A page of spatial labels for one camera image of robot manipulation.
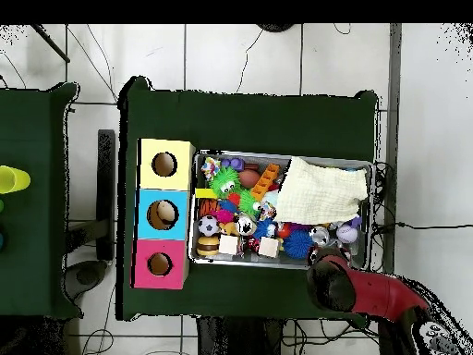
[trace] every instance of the orange toy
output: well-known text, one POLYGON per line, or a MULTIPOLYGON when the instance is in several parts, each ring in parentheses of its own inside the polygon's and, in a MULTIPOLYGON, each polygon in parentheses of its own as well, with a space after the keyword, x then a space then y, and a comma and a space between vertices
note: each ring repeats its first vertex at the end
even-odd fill
POLYGON ((251 196, 260 202, 277 177, 279 165, 269 164, 256 185, 251 189, 251 196))

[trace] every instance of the green cup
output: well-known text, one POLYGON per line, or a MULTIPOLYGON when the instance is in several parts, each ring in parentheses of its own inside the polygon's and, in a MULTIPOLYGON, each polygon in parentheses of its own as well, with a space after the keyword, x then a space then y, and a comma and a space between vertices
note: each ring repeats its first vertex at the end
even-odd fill
POLYGON ((0 194, 24 190, 30 185, 30 175, 13 167, 0 166, 0 194))

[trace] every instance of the hamburger toy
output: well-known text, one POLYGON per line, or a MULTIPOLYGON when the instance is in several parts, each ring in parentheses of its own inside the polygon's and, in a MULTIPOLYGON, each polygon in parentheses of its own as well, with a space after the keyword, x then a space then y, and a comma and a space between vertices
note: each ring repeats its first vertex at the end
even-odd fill
POLYGON ((197 241, 197 254, 200 256, 214 256, 218 253, 219 243, 218 237, 202 236, 197 241))

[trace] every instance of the soccer ball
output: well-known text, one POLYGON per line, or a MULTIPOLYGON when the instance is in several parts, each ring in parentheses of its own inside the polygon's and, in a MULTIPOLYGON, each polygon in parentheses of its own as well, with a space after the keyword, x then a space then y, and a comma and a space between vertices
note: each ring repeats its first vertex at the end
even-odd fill
POLYGON ((211 215, 205 215, 199 219, 199 232, 205 237, 213 236, 219 232, 217 218, 211 215))

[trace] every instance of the table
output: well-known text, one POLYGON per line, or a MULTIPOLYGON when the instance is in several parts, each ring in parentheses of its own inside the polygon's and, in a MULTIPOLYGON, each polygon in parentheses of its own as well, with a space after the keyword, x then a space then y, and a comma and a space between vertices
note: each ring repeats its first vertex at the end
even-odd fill
POLYGON ((66 254, 64 114, 74 83, 38 90, 0 90, 0 165, 27 171, 30 186, 0 195, 0 314, 75 317, 63 294, 66 254))
POLYGON ((137 139, 190 141, 196 149, 278 153, 372 161, 374 92, 354 98, 152 91, 134 77, 120 93, 118 167, 118 319, 136 313, 344 318, 322 312, 307 295, 305 271, 192 264, 182 290, 131 288, 137 139))

